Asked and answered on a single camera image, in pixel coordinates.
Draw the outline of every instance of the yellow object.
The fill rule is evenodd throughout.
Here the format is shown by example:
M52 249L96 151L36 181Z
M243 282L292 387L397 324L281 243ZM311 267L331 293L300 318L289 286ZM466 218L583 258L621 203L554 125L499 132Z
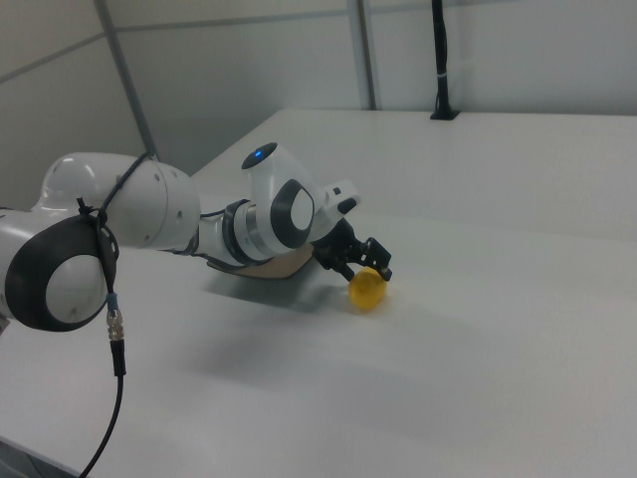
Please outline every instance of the yellow object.
M349 300L363 311L371 311L385 295L387 283L369 267L349 281Z

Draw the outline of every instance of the cable connector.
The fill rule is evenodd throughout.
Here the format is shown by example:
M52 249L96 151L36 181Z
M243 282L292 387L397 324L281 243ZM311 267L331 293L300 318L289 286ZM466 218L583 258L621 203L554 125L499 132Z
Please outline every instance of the cable connector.
M106 323L108 324L108 339L110 341L123 340L123 319L119 309L106 312Z
M106 296L106 304L108 307L106 323L108 324L108 339L112 353L112 367L115 376L124 376L126 375L126 360L123 353L123 319L115 292Z

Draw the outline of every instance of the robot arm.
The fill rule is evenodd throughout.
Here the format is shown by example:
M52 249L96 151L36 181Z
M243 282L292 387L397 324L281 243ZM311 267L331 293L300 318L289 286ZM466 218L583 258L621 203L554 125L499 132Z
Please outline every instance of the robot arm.
M134 158L78 153L48 171L31 212L0 211L0 317L57 332L77 329L104 306L106 283L93 216L78 215L78 198L100 207ZM312 243L326 269L347 280L347 263L375 269L387 281L391 257L375 240L357 241L344 215L359 198L349 181L319 186L282 146L266 144L242 168L252 198L202 217L199 196L182 171L145 161L108 208L103 250L114 265L122 246L201 256L225 269L264 264Z
M353 272L345 263L329 259L340 255L344 260L347 253L346 262L361 263L354 258L356 245L360 243L353 234L345 244L340 236L336 238L332 233L337 224L342 224L337 230L344 227L344 215L360 202L353 184L343 180L319 186L294 157L276 143L256 149L244 160L242 168L250 181L252 199L229 204L223 213L202 218L197 233L182 253L201 256L216 266L233 270L264 264L273 257L312 243L315 257L324 267L351 279ZM344 249L337 251L338 245ZM389 257L384 261L374 251L365 250L366 256L375 257L382 264L368 261L363 265L377 269L388 280Z

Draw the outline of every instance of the black cable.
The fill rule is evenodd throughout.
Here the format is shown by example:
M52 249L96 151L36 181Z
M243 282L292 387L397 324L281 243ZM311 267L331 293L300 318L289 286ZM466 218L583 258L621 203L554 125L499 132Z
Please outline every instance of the black cable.
M213 217L213 216L220 216L221 214L223 214L224 212L226 212L225 209L222 209L220 211L215 211L215 212L208 212L206 214L201 214L199 217L200 218L204 218L204 217Z
M110 439L112 431L115 428L115 423L117 422L117 416L119 415L119 409L121 407L121 397L123 395L123 376L126 375L123 328L121 327L121 313L119 312L119 307L117 305L117 295L114 292L114 268L109 267L106 263L106 241L102 239L102 231L105 231L106 235L108 236L108 244L110 245L110 247L113 248L115 260L117 260L117 257L119 256L119 246L117 245L117 241L115 240L112 231L110 231L110 229L108 229L108 227L106 226L106 222L108 221L106 209L110 205L110 202L113 200L115 195L119 192L119 190L128 181L130 176L147 157L148 152L145 152L134 161L130 168L117 181L113 189L110 191L110 193L102 203L102 207L100 207L100 209L94 209L92 207L86 206L82 198L78 199L81 214L91 214L95 211L98 212L98 215L96 217L96 240L98 242L98 255L100 264L102 265L102 271L105 276L106 288L108 291L108 295L106 296L106 303L108 306L108 335L110 338L110 352L112 353L112 366L114 374L117 377L117 397L115 398L115 406L112 411L110 423L108 424L108 428L106 429L106 433L104 435L104 438L102 439L102 443L100 443L96 454L93 456L91 462L82 472L80 478L86 478L89 475L93 467L100 459L100 456L102 456L106 445L108 444L108 440Z
M82 472L79 478L86 478L87 476L89 476L89 473L91 473L91 470L93 469L93 467L96 466L96 463L100 459L102 452L105 450L106 444L108 443L108 439L110 438L110 435L112 434L112 431L115 428L115 423L117 422L117 416L119 415L119 408L121 407L122 395L123 395L123 376L118 376L117 377L117 397L115 398L115 407L112 410L112 417L110 418L110 423L108 424L108 428L106 429L106 434L104 435L104 438L102 439L102 443L100 443L100 447L98 448L98 451L96 451L96 454L93 455L93 459L84 469L84 471Z
M141 164L141 162L144 161L147 157L148 157L148 151L145 152L144 154L142 154L140 157L138 157L135 160L135 162L130 166L128 171L123 174L123 176L115 184L114 188L110 191L110 193L108 194L108 196L104 200L104 203L102 204L102 207L100 208L100 212L101 213L106 213L106 208L108 207L108 205L110 204L112 199L115 197L117 192L121 189L123 184L128 181L128 179L130 178L130 175L134 173L134 171Z

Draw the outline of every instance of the table surface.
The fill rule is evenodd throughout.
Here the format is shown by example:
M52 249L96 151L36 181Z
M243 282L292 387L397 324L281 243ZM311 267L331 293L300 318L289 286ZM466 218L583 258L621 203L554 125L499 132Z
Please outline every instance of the table surface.
M627 205L601 213L629 194L619 181L606 197L604 181L636 167L622 154L637 123L426 118L283 111L195 175L202 192L245 196L243 157L278 140L321 181L352 179L357 235L393 253L386 300L369 314L314 264L264 282L122 251L128 375L92 476L636 475L637 244L625 240ZM520 150L533 165L502 157L516 134L534 138ZM598 157L598 143L616 150ZM550 150L561 151L553 162L540 157ZM575 160L583 169L562 177ZM597 209L552 195L593 172L591 194L606 201ZM482 210L496 199L500 209ZM82 469L114 400L104 321L59 335L11 324L0 363L0 436Z

